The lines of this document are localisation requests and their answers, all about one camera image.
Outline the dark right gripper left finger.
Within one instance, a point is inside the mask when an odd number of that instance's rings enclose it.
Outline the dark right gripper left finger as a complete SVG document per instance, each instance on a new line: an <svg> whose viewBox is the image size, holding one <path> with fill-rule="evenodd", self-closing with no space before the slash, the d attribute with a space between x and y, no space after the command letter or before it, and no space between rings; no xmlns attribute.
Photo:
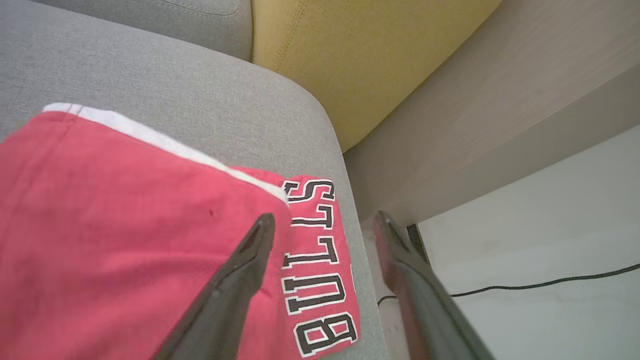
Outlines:
<svg viewBox="0 0 640 360"><path fill-rule="evenodd" d="M261 214L190 303L154 360L237 358L250 301L263 284L274 236L274 215Z"/></svg>

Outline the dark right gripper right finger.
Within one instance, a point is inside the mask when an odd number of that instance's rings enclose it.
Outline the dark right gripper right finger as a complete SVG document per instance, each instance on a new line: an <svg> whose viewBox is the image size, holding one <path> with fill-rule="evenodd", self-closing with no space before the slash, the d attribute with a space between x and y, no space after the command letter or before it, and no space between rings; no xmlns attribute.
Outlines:
<svg viewBox="0 0 640 360"><path fill-rule="evenodd" d="M385 285L398 300L412 360L492 360L493 354L388 212L374 217Z"/></svg>

